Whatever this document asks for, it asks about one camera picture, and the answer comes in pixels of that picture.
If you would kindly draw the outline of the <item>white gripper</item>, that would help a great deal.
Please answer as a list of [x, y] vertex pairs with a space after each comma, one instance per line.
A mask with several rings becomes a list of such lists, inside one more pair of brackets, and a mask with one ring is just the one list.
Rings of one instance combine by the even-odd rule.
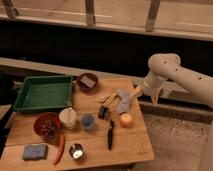
[[146, 76], [143, 81], [143, 89], [141, 86], [137, 86], [131, 93], [131, 98], [140, 97], [144, 91], [146, 95], [151, 96], [153, 104], [158, 104], [158, 95], [163, 82], [161, 77]]

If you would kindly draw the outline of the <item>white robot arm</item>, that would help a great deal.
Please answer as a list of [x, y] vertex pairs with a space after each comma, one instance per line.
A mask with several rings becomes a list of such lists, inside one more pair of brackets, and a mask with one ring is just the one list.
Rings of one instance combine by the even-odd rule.
[[[213, 77], [184, 68], [174, 53], [157, 53], [148, 60], [149, 72], [136, 87], [135, 96], [159, 96], [161, 85], [168, 79], [183, 87], [201, 102], [213, 109]], [[213, 171], [213, 121], [204, 144], [198, 171]]]

